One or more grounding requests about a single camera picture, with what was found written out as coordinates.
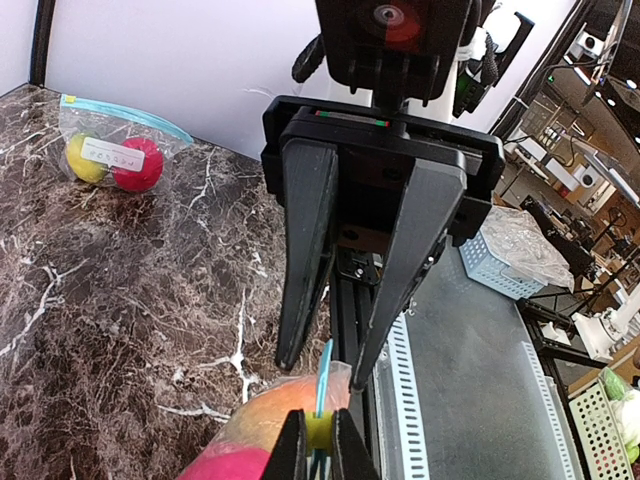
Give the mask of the clear zip bag blue zipper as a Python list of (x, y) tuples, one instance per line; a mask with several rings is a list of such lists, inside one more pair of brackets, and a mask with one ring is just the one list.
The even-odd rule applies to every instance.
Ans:
[(258, 479), (262, 476), (289, 412), (301, 410), (313, 424), (311, 441), (329, 440), (320, 428), (350, 403), (351, 366), (332, 358), (328, 341), (315, 373), (283, 377), (243, 404), (181, 479)]

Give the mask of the green toy avocado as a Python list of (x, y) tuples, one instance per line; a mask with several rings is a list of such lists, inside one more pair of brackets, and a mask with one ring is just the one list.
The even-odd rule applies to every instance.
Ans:
[(110, 170), (105, 164), (86, 159), (81, 155), (86, 138), (99, 139), (99, 136), (95, 132), (74, 134), (65, 149), (67, 163), (80, 180), (89, 184), (99, 184), (110, 174)]

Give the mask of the red toy apple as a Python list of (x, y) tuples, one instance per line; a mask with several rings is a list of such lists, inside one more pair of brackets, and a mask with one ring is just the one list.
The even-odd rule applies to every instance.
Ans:
[(164, 156), (155, 142), (144, 137), (128, 138), (123, 147), (136, 151), (135, 162), (112, 172), (116, 184), (129, 192), (141, 193), (152, 189), (163, 173)]

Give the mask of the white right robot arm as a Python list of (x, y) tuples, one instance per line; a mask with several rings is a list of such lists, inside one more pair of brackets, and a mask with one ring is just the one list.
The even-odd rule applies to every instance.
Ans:
[(319, 35), (296, 59), (326, 64), (368, 106), (276, 97), (261, 161), (283, 207), (286, 274), (276, 365), (296, 364), (331, 278), (366, 289), (350, 388), (366, 387), (391, 326), (447, 244), (473, 239), (505, 168), (497, 137), (408, 113), (440, 97), (489, 14), (487, 1), (320, 1)]

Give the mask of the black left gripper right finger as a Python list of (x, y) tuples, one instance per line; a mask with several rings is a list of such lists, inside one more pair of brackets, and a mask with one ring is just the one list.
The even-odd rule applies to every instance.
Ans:
[(333, 414), (331, 445), (332, 479), (379, 479), (372, 458), (347, 409), (340, 409)]

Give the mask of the clear zip bag yellow slider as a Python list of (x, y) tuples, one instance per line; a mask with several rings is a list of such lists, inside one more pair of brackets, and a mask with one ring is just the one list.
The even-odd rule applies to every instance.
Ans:
[(146, 192), (168, 186), (174, 157), (193, 144), (191, 135), (162, 117), (131, 107), (69, 94), (60, 96), (58, 129), (64, 140), (58, 166), (70, 180), (82, 181), (75, 176), (67, 163), (67, 143), (76, 133), (95, 132), (99, 139), (86, 138), (81, 155), (105, 164), (109, 167), (110, 174), (99, 184), (91, 185), (113, 186), (121, 190), (124, 189), (116, 184), (112, 172), (115, 168), (126, 168), (135, 162), (136, 151), (122, 146), (128, 138), (148, 138), (156, 143), (164, 156), (162, 176), (157, 184)]

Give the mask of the pink toy fruit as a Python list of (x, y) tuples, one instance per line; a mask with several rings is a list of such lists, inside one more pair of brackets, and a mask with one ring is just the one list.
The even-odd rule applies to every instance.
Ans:
[(182, 480), (260, 479), (270, 454), (261, 448), (242, 448), (229, 453), (201, 454), (178, 476)]

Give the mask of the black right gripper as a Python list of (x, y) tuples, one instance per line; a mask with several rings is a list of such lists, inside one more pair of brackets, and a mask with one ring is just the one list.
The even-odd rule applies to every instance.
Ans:
[(273, 100), (263, 125), (267, 189), (285, 207), (278, 368), (292, 370), (308, 338), (333, 263), (332, 218), (344, 246), (383, 248), (392, 235), (350, 383), (362, 390), (443, 232), (460, 245), (485, 221), (503, 144), (417, 116), (293, 96)]

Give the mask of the red toy pepper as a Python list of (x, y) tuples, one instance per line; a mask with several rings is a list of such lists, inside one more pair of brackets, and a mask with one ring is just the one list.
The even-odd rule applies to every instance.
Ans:
[(315, 378), (286, 378), (241, 405), (220, 430), (218, 438), (234, 445), (270, 451), (291, 410), (311, 412), (315, 407)]

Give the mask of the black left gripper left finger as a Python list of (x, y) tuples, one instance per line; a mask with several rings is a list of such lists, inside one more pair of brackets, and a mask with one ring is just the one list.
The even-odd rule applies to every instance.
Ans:
[(307, 428), (303, 410), (288, 413), (269, 461), (264, 480), (304, 480), (307, 478)]

